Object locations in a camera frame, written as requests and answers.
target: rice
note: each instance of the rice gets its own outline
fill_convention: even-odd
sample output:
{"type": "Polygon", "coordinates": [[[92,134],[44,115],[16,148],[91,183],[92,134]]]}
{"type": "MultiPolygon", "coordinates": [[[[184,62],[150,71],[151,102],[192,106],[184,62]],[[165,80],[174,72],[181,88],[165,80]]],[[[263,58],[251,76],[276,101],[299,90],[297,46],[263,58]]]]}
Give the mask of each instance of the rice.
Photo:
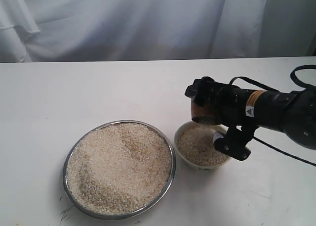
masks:
{"type": "Polygon", "coordinates": [[[208,126],[186,130],[179,138],[178,149],[190,162],[199,166],[216,166],[225,162],[228,156],[213,146],[215,130],[208,126]]]}
{"type": "Polygon", "coordinates": [[[152,202],[165,186],[171,155],[164,140],[146,126],[111,125],[85,136],[67,165],[67,183],[84,208],[120,215],[152,202]]]}

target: white table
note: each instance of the white table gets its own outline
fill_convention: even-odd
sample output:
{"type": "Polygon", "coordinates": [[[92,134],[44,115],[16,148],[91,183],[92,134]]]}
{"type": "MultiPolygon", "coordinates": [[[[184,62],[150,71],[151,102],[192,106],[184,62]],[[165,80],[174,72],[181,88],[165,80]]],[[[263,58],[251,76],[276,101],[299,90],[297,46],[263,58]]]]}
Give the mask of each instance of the white table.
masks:
{"type": "MultiPolygon", "coordinates": [[[[228,82],[248,76],[284,92],[300,90],[289,74],[316,58],[0,64],[1,226],[314,226],[316,168],[255,142],[244,162],[196,172],[178,159],[174,183],[150,211],[104,222],[71,208],[61,170],[74,143],[92,128],[134,119],[170,140],[190,120],[184,96],[195,78],[228,82]]],[[[316,80],[312,71],[300,77],[316,80]]],[[[243,88],[253,86],[238,81],[243,88]]],[[[284,134],[256,136],[316,162],[316,151],[284,134]]]]}

